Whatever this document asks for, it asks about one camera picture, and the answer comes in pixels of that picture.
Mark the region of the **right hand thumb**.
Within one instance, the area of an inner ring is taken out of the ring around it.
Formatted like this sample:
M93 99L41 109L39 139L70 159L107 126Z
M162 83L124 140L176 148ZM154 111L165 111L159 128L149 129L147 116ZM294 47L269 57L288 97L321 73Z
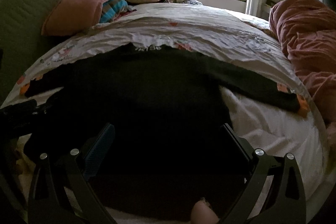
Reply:
M194 205L190 219L191 224L216 224L219 221L205 200L200 200Z

